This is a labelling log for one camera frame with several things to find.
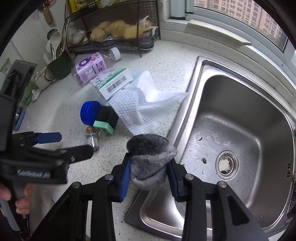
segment sink basin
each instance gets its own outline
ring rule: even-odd
[[[293,194],[295,119],[255,82],[199,57],[168,139],[175,160],[202,181],[224,180],[268,236],[284,230]],[[212,240],[210,202],[207,239]],[[185,203],[176,203],[168,183],[141,191],[126,222],[146,232],[180,240]]]

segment sink rim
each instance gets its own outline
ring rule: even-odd
[[[289,110],[285,107],[286,103],[281,103],[277,95],[279,93],[274,90],[266,90],[259,83],[254,80],[251,80],[245,77],[242,74],[237,73],[236,71],[223,66],[222,64],[213,61],[209,58],[205,58],[203,56],[199,56],[196,61],[195,68],[193,70],[193,74],[187,88],[187,92],[189,96],[183,101],[181,104],[179,111],[175,117],[175,120],[172,124],[172,128],[167,136],[168,140],[175,145],[177,148],[178,154],[175,157],[177,163],[181,161],[184,150],[186,148],[191,130],[193,128],[193,124],[195,121],[196,113],[199,107],[199,103],[201,100],[202,92],[204,89],[204,85],[208,79],[214,76],[226,76],[229,77],[244,86],[252,89],[257,94],[264,97],[267,101],[269,101],[273,106],[275,106],[286,118],[294,140],[294,160],[293,160],[293,174],[295,173],[295,146],[296,140],[293,132],[294,125],[296,123],[296,115],[289,112]],[[151,204],[152,200],[157,195],[159,189],[152,190],[150,192],[140,191],[134,203],[132,204],[130,210],[128,211],[125,221],[141,230],[144,230],[148,233],[157,235],[159,237],[163,237],[169,240],[180,240],[182,236],[182,229],[168,226],[164,223],[160,223],[157,220],[152,220],[150,217],[146,215],[146,210]],[[289,207],[289,203],[292,196],[293,183],[290,185],[290,192],[287,198],[286,204],[277,218],[277,220],[270,226],[263,228],[268,236],[272,236],[275,233],[278,233],[284,230],[287,225],[283,225],[283,220],[285,219],[287,209]],[[168,202],[170,201],[175,203],[174,198],[168,198]],[[207,228],[208,240],[211,240],[212,237],[212,229]]]

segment gray felt object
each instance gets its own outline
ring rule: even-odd
[[[135,186],[151,190],[165,182],[166,165],[177,154],[166,138],[154,134],[137,135],[126,147],[132,154],[130,178]]]

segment wooden handle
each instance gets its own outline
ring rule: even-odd
[[[53,21],[53,19],[52,19],[52,15],[51,15],[51,13],[50,13],[48,7],[45,7],[45,8],[43,9],[43,15],[44,15],[44,17],[45,17],[45,20],[46,20],[47,24],[50,24],[50,23]]]

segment sink drain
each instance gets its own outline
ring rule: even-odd
[[[232,151],[223,151],[216,160],[216,172],[223,180],[233,178],[239,168],[237,156]]]

